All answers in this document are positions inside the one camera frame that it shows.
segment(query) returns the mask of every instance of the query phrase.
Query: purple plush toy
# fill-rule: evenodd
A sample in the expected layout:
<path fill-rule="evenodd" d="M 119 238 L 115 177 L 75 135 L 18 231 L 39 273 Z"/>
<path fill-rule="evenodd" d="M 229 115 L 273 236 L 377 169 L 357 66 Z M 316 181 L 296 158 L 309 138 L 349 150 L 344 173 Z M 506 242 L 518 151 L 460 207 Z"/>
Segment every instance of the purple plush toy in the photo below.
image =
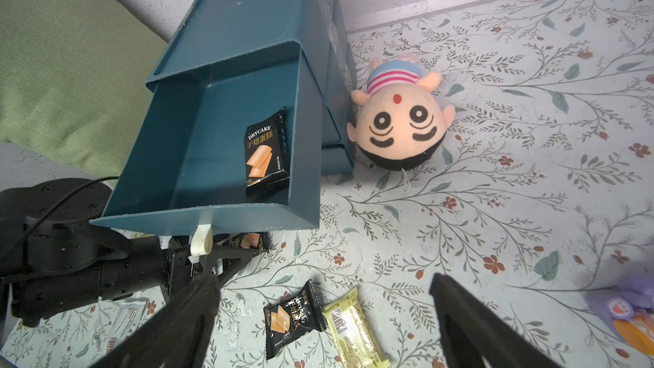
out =
<path fill-rule="evenodd" d="M 654 274 L 626 274 L 617 288 L 617 293 L 590 292 L 586 302 L 617 338 L 654 355 Z"/>

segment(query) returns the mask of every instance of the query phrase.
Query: doll ear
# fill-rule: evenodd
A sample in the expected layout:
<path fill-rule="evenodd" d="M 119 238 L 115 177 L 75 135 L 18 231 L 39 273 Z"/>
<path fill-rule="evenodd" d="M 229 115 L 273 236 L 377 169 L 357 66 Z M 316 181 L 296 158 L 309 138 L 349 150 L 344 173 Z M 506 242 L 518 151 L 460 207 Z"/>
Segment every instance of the doll ear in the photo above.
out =
<path fill-rule="evenodd" d="M 443 120 L 446 122 L 446 127 L 449 128 L 450 125 L 454 122 L 454 106 L 447 106 L 443 110 Z"/>
<path fill-rule="evenodd" d="M 361 90 L 352 90 L 350 95 L 352 96 L 352 101 L 354 101 L 358 106 L 362 106 L 370 100 L 370 95 Z"/>
<path fill-rule="evenodd" d="M 429 91 L 431 93 L 441 83 L 441 78 L 443 78 L 443 76 L 441 76 L 440 73 L 435 72 L 435 71 L 430 72 L 425 77 L 418 80 L 416 85 L 426 89 L 427 91 Z"/>
<path fill-rule="evenodd" d="M 350 123 L 347 123 L 347 137 L 350 138 L 350 141 L 356 142 L 356 128 Z"/>

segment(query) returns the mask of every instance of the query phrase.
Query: doll eye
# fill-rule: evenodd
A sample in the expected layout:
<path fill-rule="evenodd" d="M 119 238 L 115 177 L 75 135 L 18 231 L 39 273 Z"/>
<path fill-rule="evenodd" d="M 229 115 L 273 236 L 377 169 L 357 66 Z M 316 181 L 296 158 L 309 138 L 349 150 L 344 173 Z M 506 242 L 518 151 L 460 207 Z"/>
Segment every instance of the doll eye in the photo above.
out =
<path fill-rule="evenodd" d="M 375 128 L 386 129 L 390 126 L 390 114 L 387 112 L 380 112 L 375 116 Z"/>
<path fill-rule="evenodd" d="M 427 109 L 423 106 L 415 106 L 409 112 L 409 117 L 411 117 L 411 119 L 415 123 L 424 122 L 424 120 L 427 119 L 428 116 L 429 113 L 427 112 Z"/>

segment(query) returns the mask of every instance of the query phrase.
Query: floral tablecloth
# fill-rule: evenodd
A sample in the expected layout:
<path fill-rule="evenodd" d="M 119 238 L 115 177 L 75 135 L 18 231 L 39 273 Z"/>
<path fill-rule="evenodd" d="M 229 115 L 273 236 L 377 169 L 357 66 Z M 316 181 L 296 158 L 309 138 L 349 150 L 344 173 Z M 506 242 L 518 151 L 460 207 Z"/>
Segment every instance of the floral tablecloth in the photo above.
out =
<path fill-rule="evenodd" d="M 424 165 L 388 172 L 358 157 L 325 178 L 321 228 L 273 234 L 222 292 L 206 367 L 265 360 L 262 307 L 308 278 L 325 301 L 358 285 L 394 367 L 444 367 L 434 273 L 453 276 L 526 340 L 568 366 L 642 367 L 584 302 L 654 263 L 654 0 L 501 0 L 354 34 L 360 84 L 374 55 L 413 53 L 443 72 L 456 106 Z M 163 304 L 145 297 L 146 317 Z M 84 367 L 103 354 L 109 302 L 18 326 L 19 367 Z M 266 363 L 338 366 L 313 332 Z"/>

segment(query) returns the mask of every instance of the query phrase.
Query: doll face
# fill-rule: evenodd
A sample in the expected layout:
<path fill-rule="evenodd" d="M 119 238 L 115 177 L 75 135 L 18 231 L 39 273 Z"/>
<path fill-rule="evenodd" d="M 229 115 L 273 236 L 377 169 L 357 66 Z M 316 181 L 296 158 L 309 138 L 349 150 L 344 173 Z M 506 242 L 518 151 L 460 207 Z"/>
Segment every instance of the doll face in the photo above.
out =
<path fill-rule="evenodd" d="M 368 153 L 402 160 L 427 151 L 443 138 L 450 124 L 427 90 L 413 84 L 392 84 L 363 106 L 357 118 L 356 142 Z"/>

